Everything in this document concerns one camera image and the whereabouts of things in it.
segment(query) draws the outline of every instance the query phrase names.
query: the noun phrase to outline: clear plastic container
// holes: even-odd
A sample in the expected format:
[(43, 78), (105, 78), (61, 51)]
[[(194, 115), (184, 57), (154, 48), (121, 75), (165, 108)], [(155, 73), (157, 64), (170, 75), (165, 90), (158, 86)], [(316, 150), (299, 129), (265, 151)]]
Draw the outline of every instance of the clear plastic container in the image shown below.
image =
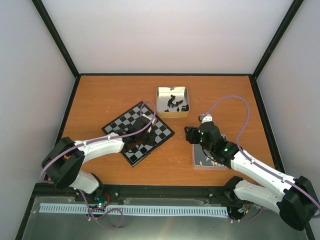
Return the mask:
[[(178, 107), (169, 107), (168, 100), (175, 97), (173, 103), (183, 101)], [(188, 111), (182, 111), (188, 105)], [(160, 118), (186, 118), (190, 112), (188, 89), (185, 86), (161, 86), (156, 89), (156, 114)]]
[(199, 144), (192, 144), (192, 165), (194, 169), (200, 170), (228, 169), (225, 165), (218, 164), (212, 158), (207, 157)]

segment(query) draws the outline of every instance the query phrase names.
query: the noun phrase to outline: robotic arm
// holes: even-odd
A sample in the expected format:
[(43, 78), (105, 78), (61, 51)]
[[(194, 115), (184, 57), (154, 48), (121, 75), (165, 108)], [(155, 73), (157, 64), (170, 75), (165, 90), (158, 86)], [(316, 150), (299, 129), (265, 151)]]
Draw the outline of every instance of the robotic arm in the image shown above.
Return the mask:
[(132, 136), (125, 136), (141, 130), (151, 120), (150, 117), (143, 114), (136, 119), (133, 125), (125, 127), (128, 131), (120, 129), (107, 136), (85, 141), (72, 141), (69, 137), (64, 137), (55, 145), (41, 166), (44, 168), (65, 150), (75, 148), (66, 156), (62, 156), (55, 161), (46, 170), (46, 174), (57, 189), (72, 187), (99, 197), (103, 194), (102, 182), (93, 173), (86, 173), (80, 170), (82, 164), (106, 154), (126, 152), (138, 144), (153, 146), (156, 135), (152, 130), (156, 123), (156, 118), (152, 120), (150, 127), (144, 131)]
[(186, 141), (200, 144), (214, 161), (239, 171), (264, 186), (234, 176), (225, 185), (225, 197), (231, 202), (240, 199), (266, 207), (279, 214), (289, 226), (302, 231), (318, 208), (289, 183), (299, 186), (318, 202), (311, 182), (303, 176), (296, 179), (279, 172), (257, 160), (246, 150), (239, 150), (235, 143), (227, 141), (221, 135), (209, 114), (200, 116), (199, 121), (199, 127), (184, 128)]

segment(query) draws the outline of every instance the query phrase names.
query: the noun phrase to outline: black and white checkered board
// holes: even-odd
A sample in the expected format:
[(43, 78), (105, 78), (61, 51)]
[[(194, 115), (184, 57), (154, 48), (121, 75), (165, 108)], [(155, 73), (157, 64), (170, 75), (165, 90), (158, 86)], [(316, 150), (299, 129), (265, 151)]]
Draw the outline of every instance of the black and white checkered board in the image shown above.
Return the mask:
[[(113, 131), (124, 129), (128, 130), (125, 126), (128, 124), (133, 124), (135, 120), (139, 117), (140, 107), (143, 102), (139, 102), (137, 105), (130, 108), (125, 113), (121, 114), (115, 120), (111, 121), (107, 125), (105, 125), (102, 130), (105, 134), (110, 134)], [(142, 113), (151, 116), (154, 112), (146, 105), (143, 106)], [(175, 132), (171, 130), (158, 116), (156, 117), (155, 123), (155, 145), (149, 146), (144, 144), (139, 144), (135, 146), (135, 149), (132, 149), (127, 152), (122, 152), (122, 155), (127, 159), (127, 161), (131, 164), (132, 167), (137, 165), (142, 159), (148, 156), (153, 150), (171, 138)]]

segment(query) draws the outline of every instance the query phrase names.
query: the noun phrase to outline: white wall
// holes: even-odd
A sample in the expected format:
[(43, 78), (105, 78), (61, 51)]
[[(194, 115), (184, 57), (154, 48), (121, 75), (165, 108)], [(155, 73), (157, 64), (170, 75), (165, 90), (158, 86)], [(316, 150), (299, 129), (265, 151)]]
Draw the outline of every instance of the white wall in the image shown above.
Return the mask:
[[(304, 1), (258, 78), (286, 171), (320, 198), (320, 1)], [(320, 220), (311, 222), (320, 239)]]
[(0, 233), (14, 239), (74, 78), (31, 0), (0, 7)]
[(253, 73), (293, 0), (43, 0), (81, 73)]

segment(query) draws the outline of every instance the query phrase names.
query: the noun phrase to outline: wooden table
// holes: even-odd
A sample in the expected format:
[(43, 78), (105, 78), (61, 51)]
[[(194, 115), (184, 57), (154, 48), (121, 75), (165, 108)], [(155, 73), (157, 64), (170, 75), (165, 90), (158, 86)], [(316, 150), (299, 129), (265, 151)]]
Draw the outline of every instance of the wooden table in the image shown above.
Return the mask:
[[(274, 167), (247, 76), (82, 76), (63, 136), (74, 141), (104, 136), (101, 128), (133, 105), (140, 101), (156, 102), (156, 88), (160, 86), (188, 88), (189, 116), (163, 118), (175, 135), (135, 167), (118, 153), (93, 159), (85, 163), (82, 170), (96, 174), (104, 184), (223, 186), (233, 176), (250, 180), (232, 169), (193, 169), (192, 148), (185, 141), (184, 127), (198, 127), (198, 116), (227, 95), (245, 98), (250, 107), (250, 119), (240, 138), (241, 146)], [(232, 142), (236, 141), (246, 114), (244, 103), (236, 98), (226, 99), (211, 113), (221, 133)]]

